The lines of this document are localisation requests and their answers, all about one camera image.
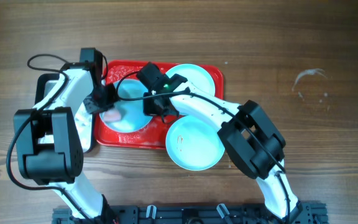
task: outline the light blue plate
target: light blue plate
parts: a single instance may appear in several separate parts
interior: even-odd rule
[[[118,89],[118,95],[122,98],[142,97],[147,92],[147,88],[139,81],[126,79],[122,81]],[[103,123],[119,133],[132,133],[144,128],[151,120],[151,116],[143,114],[143,101],[118,101],[114,104],[121,114],[121,120],[114,122],[104,122],[104,113],[100,113]]]
[[[224,153],[216,131],[194,116],[176,121],[168,130],[165,145],[178,166],[194,171],[214,166]]]

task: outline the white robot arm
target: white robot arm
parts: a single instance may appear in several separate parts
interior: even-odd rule
[[[224,100],[220,100],[214,96],[211,96],[197,87],[194,86],[191,82],[187,81],[179,85],[175,92],[185,91],[189,89],[191,93],[195,93],[197,95],[208,98],[215,103],[221,105],[226,108],[232,114],[238,114],[240,104],[230,103]],[[228,123],[232,117],[227,113],[222,113],[222,111],[216,106],[208,103],[201,98],[193,97],[190,95],[178,95],[171,97],[172,105],[180,111],[181,113],[190,114],[192,116],[197,117],[198,119],[204,121],[213,127],[216,132],[221,130],[223,123]],[[287,215],[287,202],[284,190],[281,186],[281,183],[276,175],[276,173],[280,171],[280,168],[275,165],[268,172],[268,176],[265,179],[260,177],[256,178],[257,183],[265,197],[265,205],[266,207],[278,218],[285,218]],[[298,203],[298,198],[292,193],[290,185],[287,181],[287,177],[285,174],[281,174],[282,180],[285,184],[285,188],[288,192],[290,198],[290,211],[296,207]]]
[[[106,110],[107,107],[112,106],[114,101],[118,100],[115,98],[116,91],[114,86],[110,86],[111,89],[105,92],[100,90],[100,80],[95,78],[97,75],[94,74],[92,69],[84,69],[72,64],[65,69],[65,73],[69,77],[65,88],[36,120],[26,126],[17,140],[19,170],[24,178],[33,179],[39,185],[65,189],[70,198],[62,195],[59,191],[56,192],[71,208],[74,217],[104,220],[99,223],[111,223],[114,214],[109,210],[106,199],[94,189],[82,172],[83,153],[73,116],[83,101],[90,112]],[[269,123],[270,120],[267,119],[258,105],[251,102],[242,106],[220,100],[197,89],[192,83],[179,75],[174,75],[169,79],[162,75],[151,63],[147,64],[137,74],[137,77],[148,88],[151,95],[153,92],[157,92],[154,99],[161,101],[158,104],[159,106],[169,102],[167,106],[171,106],[182,113],[196,116],[218,132],[233,163],[245,175],[256,179],[265,197],[265,205],[272,214],[281,220],[285,220],[287,213],[296,209],[299,201],[291,191],[285,174],[277,175],[280,172],[279,166],[274,164],[268,155],[261,150],[261,147],[271,150],[283,166],[282,148],[285,141],[274,125],[271,122]],[[34,109],[42,107],[59,90],[64,78],[61,75],[55,87],[44,100],[34,106],[33,110],[19,110],[15,114],[16,130],[34,112]],[[173,94],[159,98],[159,93]],[[98,99],[105,94],[111,94],[114,97],[100,103],[101,101],[98,101]],[[244,124],[254,125],[257,128],[255,136],[260,138],[259,141],[264,145],[258,146],[255,139],[242,137],[241,131],[244,129],[238,127],[238,124],[236,124],[238,121],[228,113],[223,113],[210,102],[194,97],[194,95],[202,96],[225,108],[241,119]],[[51,132],[55,141],[53,144],[36,143],[35,139]],[[287,197],[290,199],[289,211]]]

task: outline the wood grain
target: wood grain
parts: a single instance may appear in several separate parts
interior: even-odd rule
[[[64,206],[53,192],[28,192],[7,178],[12,117],[33,106],[41,75],[27,59],[52,53],[77,61],[89,46],[109,60],[217,66],[225,99],[258,102],[286,138],[294,193],[327,203],[331,223],[358,224],[358,1],[296,0],[0,0],[0,223],[50,223],[52,209]],[[292,91],[309,68],[328,79],[304,77]],[[164,151],[98,146],[85,161],[111,205],[264,201],[227,155],[202,172],[177,167]]]

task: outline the red tray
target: red tray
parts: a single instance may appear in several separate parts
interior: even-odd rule
[[[106,84],[120,80],[124,75],[139,71],[147,62],[131,60],[113,60],[109,62],[109,73]],[[154,62],[165,73],[177,63]],[[219,69],[211,65],[200,65],[214,80],[215,97],[223,99],[223,74]],[[97,142],[104,146],[134,147],[147,149],[165,149],[165,136],[167,135],[170,124],[164,124],[160,116],[153,117],[150,123],[133,133],[118,133],[109,129],[100,119],[96,117],[94,126],[94,136]]]

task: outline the black cable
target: black cable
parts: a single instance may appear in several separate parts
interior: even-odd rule
[[[107,78],[107,74],[109,72],[109,65],[107,64],[107,58],[106,56],[103,55],[103,59],[104,59],[104,63],[106,64],[106,73],[102,76],[102,80],[104,80],[105,78]]]
[[[128,78],[128,77],[131,76],[131,75],[137,74],[138,72],[139,72],[139,71],[128,73],[128,74],[126,74],[124,77],[122,77],[122,78],[118,81],[117,87],[116,87],[116,95],[118,96],[118,98],[119,98],[120,100],[124,100],[124,101],[125,101],[125,98],[121,98],[121,97],[118,95],[118,88],[119,88],[119,86],[121,85],[122,81],[124,81],[126,78]]]
[[[280,181],[280,184],[281,184],[281,186],[282,186],[282,188],[283,188],[283,190],[284,190],[284,194],[285,194],[285,200],[287,201],[287,219],[285,220],[285,224],[290,224],[290,209],[291,209],[291,205],[290,205],[290,202],[291,202],[291,200],[290,200],[290,196],[288,195],[288,191],[287,191],[287,188],[285,187],[285,185],[284,185],[284,181],[283,181],[283,179],[281,178],[281,175],[280,175],[280,173],[282,173],[281,171],[277,171],[276,173],[275,173],[275,176],[278,178],[278,180]]]
[[[211,103],[212,105],[216,106],[219,110],[221,110],[223,113],[227,113],[229,116],[231,116],[236,122],[238,122],[242,128],[244,128],[251,137],[253,137],[256,141],[257,144],[260,145],[260,147],[262,148],[262,150],[271,158],[271,160],[273,160],[273,162],[278,166],[278,168],[280,168],[280,170],[285,173],[286,170],[284,168],[284,166],[282,166],[277,160],[276,158],[274,158],[274,156],[272,155],[272,153],[270,153],[264,146],[263,144],[256,138],[256,136],[254,135],[254,133],[243,123],[241,122],[238,118],[236,118],[236,116],[234,114],[232,114],[230,111],[228,111],[225,107],[215,103],[214,101],[210,100],[207,97],[201,96],[201,95],[197,95],[196,93],[186,93],[183,91],[180,92],[174,92],[174,93],[159,93],[156,95],[150,95],[150,96],[143,96],[143,97],[137,97],[137,98],[122,98],[118,95],[118,88],[120,86],[120,84],[122,83],[122,81],[124,81],[124,79],[126,79],[127,77],[138,73],[139,71],[136,72],[131,72],[128,73],[127,75],[125,75],[122,79],[119,80],[117,87],[116,87],[116,93],[117,96],[120,100],[124,100],[124,101],[136,101],[136,100],[146,100],[149,98],[154,98],[154,97],[159,97],[159,96],[168,96],[168,97],[173,97],[173,96],[178,96],[178,95],[189,95],[189,96],[195,96],[197,98],[200,98],[202,100],[207,101],[208,103]]]
[[[63,91],[63,89],[66,87],[69,77],[66,73],[64,73],[63,71],[60,70],[56,70],[56,69],[51,69],[51,68],[39,68],[39,67],[34,67],[32,65],[30,65],[31,61],[37,57],[53,57],[53,58],[57,58],[60,59],[61,61],[65,62],[65,63],[69,63],[67,60],[56,56],[56,55],[51,55],[51,54],[38,54],[38,55],[34,55],[33,57],[31,57],[28,61],[27,61],[27,66],[31,69],[34,70],[38,70],[38,71],[45,71],[45,72],[57,72],[62,74],[65,79],[63,81],[63,84],[61,85],[61,87],[58,89],[58,91],[53,94],[53,96],[51,98],[49,98],[49,100],[46,102],[46,104],[44,104],[43,106],[41,106],[40,108],[38,108],[37,111],[35,111],[34,113],[32,113],[30,115],[29,118],[27,118],[24,123],[19,127],[19,129],[15,132],[14,137],[12,138],[11,144],[9,145],[9,148],[7,150],[7,155],[6,155],[6,170],[7,170],[7,174],[10,178],[10,180],[16,184],[18,187],[22,188],[22,189],[26,189],[26,190],[58,190],[62,195],[64,195],[68,201],[75,207],[75,209],[77,209],[79,211],[79,213],[89,222],[92,222],[91,219],[82,211],[82,209],[73,201],[73,199],[69,196],[69,194],[65,191],[65,189],[60,188],[60,187],[30,187],[30,186],[26,186],[22,183],[20,183],[13,175],[12,172],[12,167],[11,167],[11,157],[12,157],[12,152],[13,152],[13,148],[16,144],[17,139],[19,138],[20,134],[23,132],[24,128],[36,117],[38,116],[47,106],[51,105],[53,103],[53,101],[56,99],[56,97]]]

